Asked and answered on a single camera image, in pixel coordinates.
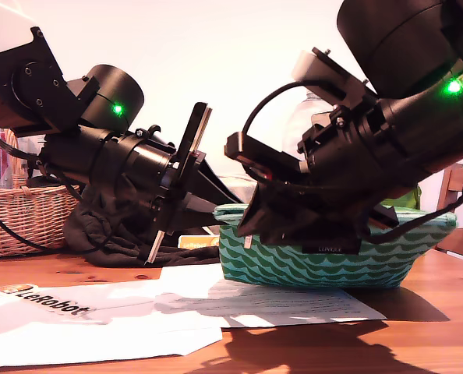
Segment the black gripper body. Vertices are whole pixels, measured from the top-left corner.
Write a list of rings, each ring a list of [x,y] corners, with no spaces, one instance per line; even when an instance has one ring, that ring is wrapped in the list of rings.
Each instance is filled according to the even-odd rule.
[[[228,137],[225,154],[258,183],[310,194],[322,213],[347,219],[354,228],[394,228],[396,213],[380,202],[401,188],[401,154],[386,122],[369,126],[369,113],[335,108],[327,114],[327,126],[313,125],[303,134],[298,144],[302,161],[246,131]]]
[[[154,140],[153,136],[136,145],[126,161],[123,174],[136,189],[136,198],[152,212],[149,227],[151,247],[139,257],[152,263],[176,212],[211,213],[212,203],[187,191],[189,177],[211,109],[197,103],[177,150]]]

